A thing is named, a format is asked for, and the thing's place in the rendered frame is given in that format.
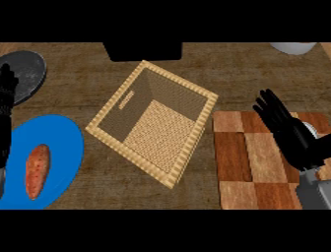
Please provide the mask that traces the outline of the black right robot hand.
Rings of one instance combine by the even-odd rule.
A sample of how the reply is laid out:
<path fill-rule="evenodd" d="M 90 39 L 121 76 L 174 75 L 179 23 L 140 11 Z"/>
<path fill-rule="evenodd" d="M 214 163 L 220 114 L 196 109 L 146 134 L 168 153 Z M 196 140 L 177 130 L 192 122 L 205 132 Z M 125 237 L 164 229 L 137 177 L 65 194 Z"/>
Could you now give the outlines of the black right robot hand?
<path fill-rule="evenodd" d="M 331 158 L 331 133 L 315 138 L 303 122 L 290 115 L 270 90 L 260 91 L 253 109 L 273 134 L 288 164 L 299 171 L 322 166 Z"/>

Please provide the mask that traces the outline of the pale grey can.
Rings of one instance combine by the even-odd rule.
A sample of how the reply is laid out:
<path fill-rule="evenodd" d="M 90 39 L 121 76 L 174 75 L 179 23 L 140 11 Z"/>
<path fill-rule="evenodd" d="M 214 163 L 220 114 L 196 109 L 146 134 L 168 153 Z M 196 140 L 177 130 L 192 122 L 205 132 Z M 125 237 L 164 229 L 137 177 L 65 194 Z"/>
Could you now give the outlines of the pale grey can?
<path fill-rule="evenodd" d="M 316 133 L 315 127 L 307 122 L 305 122 L 305 121 L 302 121 L 302 124 L 307 128 L 307 130 L 309 130 L 312 136 L 315 137 L 315 139 L 318 139 L 318 133 Z"/>

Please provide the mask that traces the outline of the checkered wooden cutting board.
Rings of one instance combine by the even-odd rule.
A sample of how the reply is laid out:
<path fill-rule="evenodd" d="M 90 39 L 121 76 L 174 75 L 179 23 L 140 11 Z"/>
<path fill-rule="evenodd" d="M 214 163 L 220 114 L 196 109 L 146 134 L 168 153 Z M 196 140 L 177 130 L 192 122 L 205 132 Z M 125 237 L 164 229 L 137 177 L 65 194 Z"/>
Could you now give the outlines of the checkered wooden cutting board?
<path fill-rule="evenodd" d="M 270 131 L 253 111 L 211 116 L 220 207 L 225 210 L 300 210 L 290 166 Z"/>

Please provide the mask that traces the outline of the tan wicker basket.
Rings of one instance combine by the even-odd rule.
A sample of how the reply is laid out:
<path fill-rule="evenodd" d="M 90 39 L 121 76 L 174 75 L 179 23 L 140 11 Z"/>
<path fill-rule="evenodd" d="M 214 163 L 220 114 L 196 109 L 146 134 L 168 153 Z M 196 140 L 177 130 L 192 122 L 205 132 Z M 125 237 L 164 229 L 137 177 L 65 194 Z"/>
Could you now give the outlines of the tan wicker basket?
<path fill-rule="evenodd" d="M 168 188 L 182 178 L 216 100 L 217 94 L 143 61 L 85 127 Z"/>

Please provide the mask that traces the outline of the blue plate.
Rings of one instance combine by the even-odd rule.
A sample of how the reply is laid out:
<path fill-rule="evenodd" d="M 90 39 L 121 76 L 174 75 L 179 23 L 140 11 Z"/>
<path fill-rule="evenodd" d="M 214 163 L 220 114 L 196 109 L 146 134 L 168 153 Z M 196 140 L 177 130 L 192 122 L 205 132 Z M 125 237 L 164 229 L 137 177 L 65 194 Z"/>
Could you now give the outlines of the blue plate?
<path fill-rule="evenodd" d="M 50 168 L 40 196 L 31 200 L 26 193 L 26 160 L 34 148 L 45 144 L 50 150 Z M 75 122 L 51 114 L 35 117 L 19 127 L 11 126 L 11 144 L 5 166 L 4 193 L 0 209 L 41 209 L 66 190 L 81 165 L 84 138 Z"/>

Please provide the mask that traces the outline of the orange sweet potato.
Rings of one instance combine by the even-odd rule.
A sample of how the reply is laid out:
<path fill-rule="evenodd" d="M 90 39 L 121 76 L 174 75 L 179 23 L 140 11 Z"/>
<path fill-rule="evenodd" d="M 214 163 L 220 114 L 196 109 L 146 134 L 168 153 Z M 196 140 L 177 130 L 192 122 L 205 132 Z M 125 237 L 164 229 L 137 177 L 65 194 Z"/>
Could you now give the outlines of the orange sweet potato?
<path fill-rule="evenodd" d="M 50 168 L 50 150 L 45 144 L 38 145 L 26 160 L 26 193 L 34 200 L 40 194 Z"/>

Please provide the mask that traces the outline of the dark grey round plate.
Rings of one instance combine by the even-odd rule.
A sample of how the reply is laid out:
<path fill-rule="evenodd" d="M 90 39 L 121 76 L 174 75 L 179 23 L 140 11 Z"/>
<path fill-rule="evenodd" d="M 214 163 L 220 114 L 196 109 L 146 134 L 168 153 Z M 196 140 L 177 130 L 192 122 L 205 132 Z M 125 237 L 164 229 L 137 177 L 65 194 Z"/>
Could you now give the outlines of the dark grey round plate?
<path fill-rule="evenodd" d="M 0 68 L 4 63 L 10 65 L 10 70 L 19 79 L 14 94 L 14 104 L 19 105 L 41 88 L 45 78 L 45 61 L 37 52 L 22 50 L 0 56 Z"/>

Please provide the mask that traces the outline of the pale grey round container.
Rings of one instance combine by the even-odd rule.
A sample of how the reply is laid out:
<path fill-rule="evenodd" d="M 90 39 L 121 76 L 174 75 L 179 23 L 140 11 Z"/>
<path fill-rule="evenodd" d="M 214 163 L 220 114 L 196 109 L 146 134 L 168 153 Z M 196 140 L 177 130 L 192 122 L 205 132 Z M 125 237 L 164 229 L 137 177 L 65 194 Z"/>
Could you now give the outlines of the pale grey round container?
<path fill-rule="evenodd" d="M 288 55 L 303 55 L 315 46 L 315 42 L 272 42 L 272 47 Z"/>

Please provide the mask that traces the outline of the black appliance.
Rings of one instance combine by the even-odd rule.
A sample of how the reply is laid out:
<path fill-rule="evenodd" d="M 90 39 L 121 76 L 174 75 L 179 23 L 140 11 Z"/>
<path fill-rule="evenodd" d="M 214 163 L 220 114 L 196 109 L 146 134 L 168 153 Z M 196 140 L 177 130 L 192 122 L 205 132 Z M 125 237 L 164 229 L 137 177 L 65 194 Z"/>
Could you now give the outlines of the black appliance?
<path fill-rule="evenodd" d="M 182 43 L 103 43 L 111 60 L 115 62 L 125 61 L 167 61 L 182 59 Z"/>

